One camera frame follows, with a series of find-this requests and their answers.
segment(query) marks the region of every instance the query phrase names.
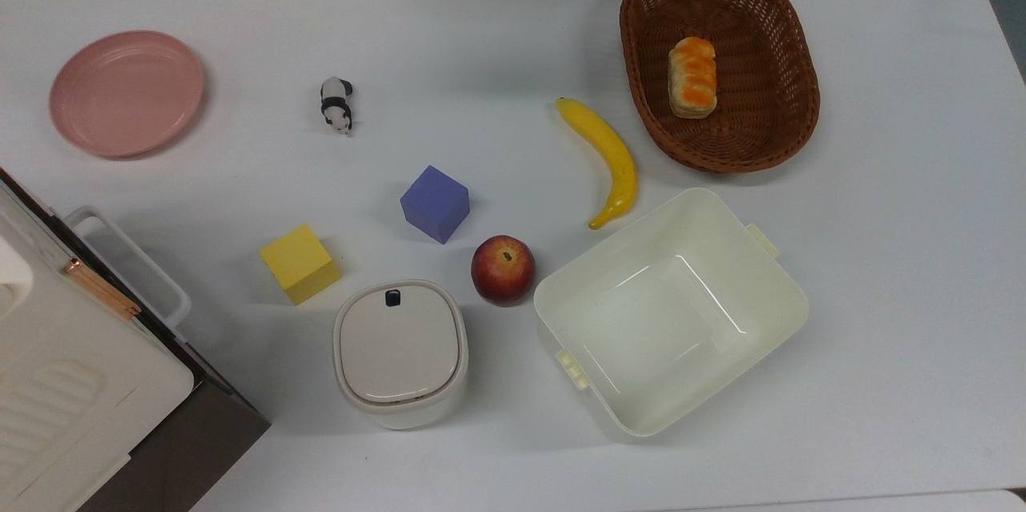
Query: box handle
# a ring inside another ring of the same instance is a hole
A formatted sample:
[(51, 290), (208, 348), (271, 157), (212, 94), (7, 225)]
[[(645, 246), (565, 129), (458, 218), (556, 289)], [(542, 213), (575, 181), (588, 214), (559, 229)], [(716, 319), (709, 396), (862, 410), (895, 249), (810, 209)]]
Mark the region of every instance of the box handle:
[[(121, 228), (115, 226), (113, 222), (108, 220), (107, 216), (101, 213), (101, 211), (95, 207), (88, 205), (82, 206), (76, 209), (75, 211), (71, 212), (67, 218), (64, 219), (64, 222), (68, 228), (74, 230), (74, 228), (80, 226), (84, 221), (90, 218), (95, 218), (96, 220), (100, 221), (100, 223), (102, 223), (111, 232), (113, 232), (115, 237), (121, 240), (121, 242), (124, 242), (125, 246), (129, 250), (131, 250), (131, 252), (135, 255), (135, 258), (139, 258), (140, 261), (143, 262), (143, 264), (145, 264), (148, 268), (150, 268), (150, 271), (154, 272), (154, 274), (157, 275), (157, 278), (161, 279), (161, 281), (168, 286), (171, 292), (174, 293), (176, 300), (179, 301), (179, 304), (176, 305), (174, 311), (168, 314), (166, 318), (163, 317), (160, 318), (165, 325), (167, 325), (169, 328), (173, 330), (174, 326), (176, 326), (186, 317), (186, 315), (189, 314), (189, 309), (192, 307), (192, 301), (189, 300), (189, 294), (187, 294), (185, 290), (182, 289), (179, 286), (179, 284), (176, 284), (174, 280), (170, 278), (170, 276), (165, 274), (165, 272), (161, 270), (159, 266), (157, 266), (157, 263), (151, 260), (150, 257), (147, 255), (147, 253), (143, 251), (143, 249), (139, 245), (135, 245), (135, 242), (133, 242), (131, 238), (128, 237), (128, 235), (122, 232)], [(96, 257), (103, 260), (103, 255), (100, 254), (98, 252), (96, 253)], [(108, 264), (108, 267), (110, 267), (111, 270), (114, 271), (114, 268), (111, 267), (110, 264)], [(121, 281), (125, 282), (129, 288), (131, 287), (131, 282), (129, 282), (128, 279), (122, 277)], [(146, 304), (146, 300), (144, 300), (143, 296), (139, 293), (139, 290), (134, 291), (135, 296), (139, 297), (141, 300), (143, 300), (143, 303)], [(147, 304), (147, 307), (150, 308), (151, 311), (154, 312), (154, 314), (157, 314), (158, 317), (161, 316), (161, 312), (158, 312), (156, 309), (154, 309), (153, 306)]]
[(777, 249), (777, 246), (770, 242), (762, 231), (755, 227), (755, 224), (748, 224), (745, 229), (755, 238), (755, 241), (762, 245), (762, 249), (765, 249), (766, 253), (770, 253), (770, 258), (777, 260), (777, 257), (780, 255), (780, 249)]
[(591, 385), (591, 381), (584, 375), (584, 370), (581, 369), (581, 365), (577, 363), (574, 354), (570, 354), (569, 350), (560, 350), (556, 354), (556, 359), (559, 360), (559, 365), (563, 366), (563, 369), (566, 370), (567, 376), (574, 381), (574, 385), (578, 387), (578, 390), (586, 390)]

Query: red apple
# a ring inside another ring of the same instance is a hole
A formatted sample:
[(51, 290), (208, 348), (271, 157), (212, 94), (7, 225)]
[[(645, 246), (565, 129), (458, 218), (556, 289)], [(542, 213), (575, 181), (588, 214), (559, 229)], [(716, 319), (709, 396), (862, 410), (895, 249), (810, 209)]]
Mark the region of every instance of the red apple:
[(535, 283), (535, 257), (520, 240), (495, 236), (474, 252), (470, 277), (481, 298), (496, 306), (513, 306)]

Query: toy block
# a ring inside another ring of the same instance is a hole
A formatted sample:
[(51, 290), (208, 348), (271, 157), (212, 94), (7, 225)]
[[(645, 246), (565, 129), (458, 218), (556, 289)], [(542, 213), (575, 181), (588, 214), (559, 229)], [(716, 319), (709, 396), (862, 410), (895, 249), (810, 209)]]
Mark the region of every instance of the toy block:
[(429, 165), (399, 203), (407, 222), (443, 244), (470, 213), (470, 192)]
[(260, 255), (294, 305), (311, 300), (342, 277), (308, 224), (264, 246)]

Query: fake fruit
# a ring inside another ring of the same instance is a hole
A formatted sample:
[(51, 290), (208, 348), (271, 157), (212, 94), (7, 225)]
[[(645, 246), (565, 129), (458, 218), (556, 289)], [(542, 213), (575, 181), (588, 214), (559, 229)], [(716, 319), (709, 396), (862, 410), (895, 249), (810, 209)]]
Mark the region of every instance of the fake fruit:
[(470, 278), (484, 300), (496, 306), (512, 306), (523, 300), (535, 283), (535, 255), (516, 238), (488, 238), (474, 252)]
[(634, 158), (609, 124), (584, 104), (561, 96), (556, 100), (556, 109), (574, 131), (591, 144), (609, 166), (613, 188), (609, 189), (605, 206), (588, 223), (589, 228), (598, 230), (608, 221), (630, 211), (634, 205), (638, 195), (638, 172), (634, 167)]

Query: banana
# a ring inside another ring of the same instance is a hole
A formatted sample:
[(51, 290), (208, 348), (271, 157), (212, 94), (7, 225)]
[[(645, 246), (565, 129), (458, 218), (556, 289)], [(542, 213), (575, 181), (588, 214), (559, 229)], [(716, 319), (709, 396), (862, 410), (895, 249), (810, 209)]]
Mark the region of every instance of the banana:
[(608, 221), (630, 211), (634, 205), (638, 195), (638, 172), (634, 159), (609, 124), (584, 104), (561, 96), (556, 100), (556, 109), (574, 131), (601, 154), (613, 174), (613, 188), (605, 206), (588, 223), (589, 228), (598, 230)]

